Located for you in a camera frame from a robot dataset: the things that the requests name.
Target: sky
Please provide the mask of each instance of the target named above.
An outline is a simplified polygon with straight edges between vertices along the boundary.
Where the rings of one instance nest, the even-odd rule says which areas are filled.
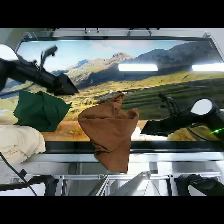
[[[57,40],[23,42],[18,54],[27,61],[37,60],[39,65],[41,52],[54,45],[58,47],[54,57],[48,57],[44,68],[51,72],[64,70],[76,65],[83,59],[111,58],[117,52],[133,57],[154,49],[168,50],[186,43],[182,40]]]

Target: brown cloth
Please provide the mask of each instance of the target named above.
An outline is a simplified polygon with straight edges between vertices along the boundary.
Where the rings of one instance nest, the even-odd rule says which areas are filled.
[[[131,135],[138,122],[138,110],[121,109],[124,94],[111,101],[88,108],[79,114],[78,121],[94,145],[95,157],[115,172],[127,172]]]

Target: landscape print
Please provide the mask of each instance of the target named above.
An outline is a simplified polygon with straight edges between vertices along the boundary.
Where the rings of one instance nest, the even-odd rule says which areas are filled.
[[[47,133],[49,140],[88,140],[78,125],[79,113],[107,101],[117,92],[123,92],[126,96],[122,109],[138,108],[138,126],[141,129],[147,120],[169,116],[168,110],[161,108],[159,93],[173,97],[181,109],[200,98],[210,98],[224,108],[224,72],[192,70],[195,64],[222,62],[218,51],[209,41],[35,41],[22,43],[17,53],[28,61],[37,60],[39,63],[41,51],[54,45],[58,51],[55,57],[46,60],[45,69],[56,76],[66,74],[78,88],[79,94],[59,96],[65,102],[71,102],[72,108],[59,125],[57,135]],[[121,72],[118,70],[120,63],[156,64],[158,71]],[[46,91],[29,82],[18,85],[9,80],[4,92],[19,88],[31,92]],[[9,95],[9,100],[16,105],[18,94]],[[212,138],[205,127],[195,128],[194,131]],[[172,136],[173,140],[195,140],[186,131]]]

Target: green light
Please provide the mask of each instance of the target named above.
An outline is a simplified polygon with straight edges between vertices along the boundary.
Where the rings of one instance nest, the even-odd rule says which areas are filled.
[[[216,129],[214,131],[211,131],[210,134],[218,134],[219,132],[223,131],[224,128],[219,128],[219,129]]]

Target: green cloth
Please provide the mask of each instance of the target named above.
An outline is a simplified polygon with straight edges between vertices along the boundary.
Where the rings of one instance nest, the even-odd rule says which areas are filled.
[[[53,132],[67,114],[70,104],[49,94],[20,91],[19,102],[14,111],[16,125],[30,126],[38,131]]]

